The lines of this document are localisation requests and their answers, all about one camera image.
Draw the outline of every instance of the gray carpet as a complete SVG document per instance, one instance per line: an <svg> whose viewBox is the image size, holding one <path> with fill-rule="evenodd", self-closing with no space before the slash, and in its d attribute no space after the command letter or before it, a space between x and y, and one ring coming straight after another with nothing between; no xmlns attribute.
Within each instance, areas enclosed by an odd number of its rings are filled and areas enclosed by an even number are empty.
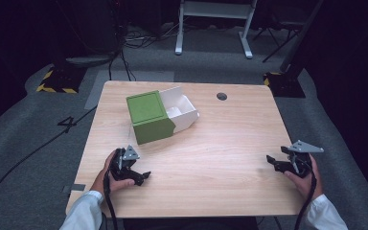
<svg viewBox="0 0 368 230"><path fill-rule="evenodd" d="M271 37L264 33L256 41L250 41L254 57L246 59L237 35L239 30L190 31L184 35L181 56L174 54L174 37L147 48L126 48L125 56L138 80L143 73L153 73L154 78L149 81L263 84L263 73L278 71L289 46L262 63L275 49ZM103 65L88 69L79 94L35 92L49 67L30 76L25 85L28 96L0 117L0 177L24 156L63 131L63 127L57 126L58 122L69 116L78 119L86 113L85 108L92 107L98 100L99 85L107 79L107 65ZM121 71L124 65L117 58L112 73L117 76ZM290 139L301 139L325 149L325 153L315 157L326 195L349 229L368 229L368 184L316 99L315 86L308 73L303 72L299 81L306 99L275 99ZM23 162L1 184L0 229L58 229L61 226L68 200L62 190L74 182L94 115L95 111L69 133ZM279 220L283 229L293 229L296 217L279 217ZM260 229L277 229L274 218L266 217Z"/></svg>

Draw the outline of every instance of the green box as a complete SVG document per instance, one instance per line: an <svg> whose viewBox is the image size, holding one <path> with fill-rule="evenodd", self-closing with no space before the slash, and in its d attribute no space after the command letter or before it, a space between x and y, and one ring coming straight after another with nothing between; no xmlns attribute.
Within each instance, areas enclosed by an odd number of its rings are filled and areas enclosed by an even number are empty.
<svg viewBox="0 0 368 230"><path fill-rule="evenodd" d="M175 124L159 91L130 96L126 101L138 145L173 136Z"/></svg>

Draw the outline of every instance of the white stand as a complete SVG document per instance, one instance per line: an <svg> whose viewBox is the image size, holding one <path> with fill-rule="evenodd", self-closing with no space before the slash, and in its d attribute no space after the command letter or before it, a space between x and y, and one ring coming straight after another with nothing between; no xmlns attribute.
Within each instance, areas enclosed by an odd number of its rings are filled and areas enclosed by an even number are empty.
<svg viewBox="0 0 368 230"><path fill-rule="evenodd" d="M246 19L243 32L239 32L241 45L244 49L244 54L247 58L252 58L252 52L249 43L246 40L249 31L250 22L252 21L253 13L256 8L256 0L252 1L250 5L236 5L226 3L207 3L207 2L191 2L181 0L179 27L177 42L175 44L175 54L181 55L183 52L183 24L184 15L187 16L209 16L209 17L224 17L224 18L238 18Z"/></svg>

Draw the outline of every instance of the wooden table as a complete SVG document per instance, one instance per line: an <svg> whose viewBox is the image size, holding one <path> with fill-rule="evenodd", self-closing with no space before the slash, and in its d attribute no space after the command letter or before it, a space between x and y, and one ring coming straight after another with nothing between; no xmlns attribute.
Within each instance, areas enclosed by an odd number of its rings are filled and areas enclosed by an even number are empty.
<svg viewBox="0 0 368 230"><path fill-rule="evenodd" d="M178 85L199 119L173 137L138 146L126 97ZM89 190L108 154L129 144L141 156L132 169L151 175L141 187L112 195L118 218L296 215L302 206L295 186L266 162L267 154L287 160L280 146L290 145L266 86L108 81L75 184ZM67 212L81 194L71 193ZM106 202L103 211L110 217Z"/></svg>

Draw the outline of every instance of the box lid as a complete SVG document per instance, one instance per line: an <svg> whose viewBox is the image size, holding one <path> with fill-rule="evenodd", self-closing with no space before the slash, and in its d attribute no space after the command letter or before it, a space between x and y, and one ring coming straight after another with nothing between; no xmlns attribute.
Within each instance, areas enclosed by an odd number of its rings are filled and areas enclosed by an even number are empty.
<svg viewBox="0 0 368 230"><path fill-rule="evenodd" d="M158 91L127 97L126 101L134 124L168 118Z"/></svg>

